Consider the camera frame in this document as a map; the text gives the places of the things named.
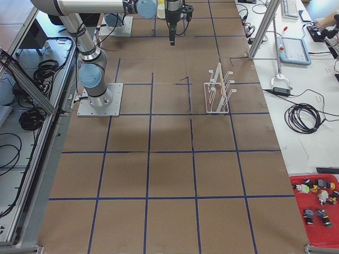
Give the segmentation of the person's hand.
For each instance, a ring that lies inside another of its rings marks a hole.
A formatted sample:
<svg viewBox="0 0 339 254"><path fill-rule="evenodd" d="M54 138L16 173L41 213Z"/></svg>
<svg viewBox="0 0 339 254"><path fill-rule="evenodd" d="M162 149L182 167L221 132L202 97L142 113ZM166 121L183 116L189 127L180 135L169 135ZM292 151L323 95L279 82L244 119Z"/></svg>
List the person's hand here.
<svg viewBox="0 0 339 254"><path fill-rule="evenodd" d="M335 19L335 15L337 15L337 13L332 13L330 15L328 15L327 17L321 19L319 22L317 22L316 27L317 28L326 28L328 26L334 25L336 23L336 19Z"/></svg>

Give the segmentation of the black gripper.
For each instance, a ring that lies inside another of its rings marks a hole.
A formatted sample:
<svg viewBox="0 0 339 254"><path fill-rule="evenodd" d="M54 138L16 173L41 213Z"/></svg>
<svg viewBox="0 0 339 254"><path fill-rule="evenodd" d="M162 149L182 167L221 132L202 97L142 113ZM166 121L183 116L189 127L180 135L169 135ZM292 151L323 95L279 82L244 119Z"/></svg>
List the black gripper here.
<svg viewBox="0 0 339 254"><path fill-rule="evenodd" d="M186 21L190 22L193 16L194 8L182 0L166 0L165 4L165 20L169 23L169 40L170 45L175 45L176 23L180 21L181 14L186 15Z"/></svg>

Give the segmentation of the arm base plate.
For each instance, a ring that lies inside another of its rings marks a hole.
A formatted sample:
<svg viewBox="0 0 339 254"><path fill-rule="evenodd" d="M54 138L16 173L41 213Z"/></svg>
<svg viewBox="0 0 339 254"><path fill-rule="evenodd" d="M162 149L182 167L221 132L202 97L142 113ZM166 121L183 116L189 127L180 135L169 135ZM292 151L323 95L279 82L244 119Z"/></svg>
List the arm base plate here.
<svg viewBox="0 0 339 254"><path fill-rule="evenodd" d="M77 116L79 117L118 117L120 115L123 83L106 83L107 89L101 97L90 97L86 89L79 103Z"/></svg>
<svg viewBox="0 0 339 254"><path fill-rule="evenodd" d="M114 36L114 37L131 37L133 17L126 16L124 23L118 23L116 28L106 25L106 20L103 18L101 28L99 30L99 36Z"/></svg>

